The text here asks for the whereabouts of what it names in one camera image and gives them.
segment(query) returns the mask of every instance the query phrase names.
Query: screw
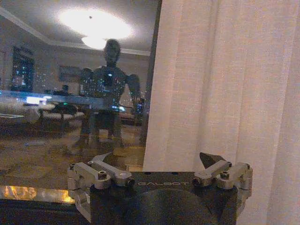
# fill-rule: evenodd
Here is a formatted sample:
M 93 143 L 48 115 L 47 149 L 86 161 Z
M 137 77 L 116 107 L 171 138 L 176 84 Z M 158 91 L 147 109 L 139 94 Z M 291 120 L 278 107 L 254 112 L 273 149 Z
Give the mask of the screw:
M 224 180 L 228 180 L 228 179 L 229 179 L 229 173 L 228 173 L 227 171 L 222 171 L 222 172 L 220 173 L 220 176 L 221 176 L 221 178 L 224 179 Z
M 200 186 L 201 185 L 201 180 L 198 177 L 195 177 L 192 181 L 194 186 Z
M 72 164 L 70 165 L 70 170 L 73 170 L 73 169 L 74 169 L 74 166 L 75 166 L 75 163 L 72 163 Z
M 126 181 L 126 187 L 132 187 L 135 184 L 135 180 L 132 177 L 129 177 Z
M 107 173 L 104 170 L 98 172 L 98 180 L 105 180 L 107 177 Z

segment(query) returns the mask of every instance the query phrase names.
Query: wall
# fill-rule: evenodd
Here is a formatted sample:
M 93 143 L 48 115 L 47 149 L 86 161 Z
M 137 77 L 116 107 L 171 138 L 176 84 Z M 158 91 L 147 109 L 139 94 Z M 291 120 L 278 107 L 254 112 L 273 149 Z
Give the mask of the wall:
M 0 20 L 0 51 L 5 53 L 4 81 L 2 87 L 9 89 L 12 75 L 13 46 L 24 46 L 33 52 L 35 73 L 33 82 L 34 92 L 43 92 L 45 89 L 60 90 L 63 84 L 69 85 L 69 91 L 77 94 L 77 83 L 59 81 L 59 66 L 74 66 L 79 68 L 95 69 L 106 62 L 102 51 L 72 50 L 67 48 L 51 47 L 37 40 L 38 45 L 29 45 L 17 34 L 16 27 L 10 22 Z M 145 95 L 149 57 L 121 54 L 117 66 L 127 75 L 137 74 L 140 78 L 142 97 Z M 121 98 L 121 104 L 131 106 L 129 89 L 126 86 Z
M 137 74 L 140 78 L 142 97 L 146 90 L 146 79 L 148 71 L 149 58 L 138 55 L 121 54 L 117 66 L 127 75 Z M 72 82 L 59 81 L 59 66 L 74 66 L 79 68 L 95 69 L 106 62 L 102 55 L 87 54 L 78 52 L 68 52 L 62 50 L 37 50 L 35 51 L 35 78 L 34 91 L 42 92 L 45 89 L 60 90 L 63 84 L 69 85 L 69 92 L 77 94 L 79 85 Z M 129 89 L 126 86 L 125 92 L 121 98 L 121 104 L 130 106 Z

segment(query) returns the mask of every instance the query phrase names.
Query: white curtain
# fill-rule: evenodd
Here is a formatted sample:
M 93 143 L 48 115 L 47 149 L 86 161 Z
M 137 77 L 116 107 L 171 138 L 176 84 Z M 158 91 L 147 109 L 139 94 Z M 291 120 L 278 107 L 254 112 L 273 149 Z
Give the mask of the white curtain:
M 300 224 L 297 0 L 164 0 L 145 171 L 254 169 L 239 224 Z

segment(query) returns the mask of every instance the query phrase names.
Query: metal bracket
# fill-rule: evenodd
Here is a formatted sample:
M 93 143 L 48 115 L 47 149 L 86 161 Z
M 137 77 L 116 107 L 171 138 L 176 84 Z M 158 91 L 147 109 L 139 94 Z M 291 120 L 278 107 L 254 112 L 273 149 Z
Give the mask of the metal bracket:
M 103 162 L 103 159 L 103 155 L 95 156 L 89 163 L 91 167 L 96 170 L 105 170 L 117 186 L 129 187 L 134 185 L 135 180 L 132 178 L 131 172 L 119 170 Z
M 67 170 L 68 195 L 75 200 L 78 211 L 91 222 L 89 188 L 106 189 L 113 180 L 118 186 L 131 186 L 135 180 L 130 172 L 119 170 L 103 162 L 107 153 L 95 156 L 93 161 L 71 164 Z
M 203 171 L 195 172 L 193 183 L 197 186 L 206 187 L 212 183 L 218 174 L 227 170 L 231 165 L 230 162 L 220 160 Z

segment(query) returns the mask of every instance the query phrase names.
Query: ceiling light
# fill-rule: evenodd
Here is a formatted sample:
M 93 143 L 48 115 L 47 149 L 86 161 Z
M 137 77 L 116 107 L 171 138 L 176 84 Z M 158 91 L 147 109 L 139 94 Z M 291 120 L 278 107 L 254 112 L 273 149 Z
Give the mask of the ceiling light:
M 121 19 L 101 10 L 72 9 L 60 14 L 60 21 L 85 36 L 103 39 L 126 38 L 131 28 Z
M 106 41 L 100 37 L 83 37 L 81 40 L 90 48 L 104 49 Z

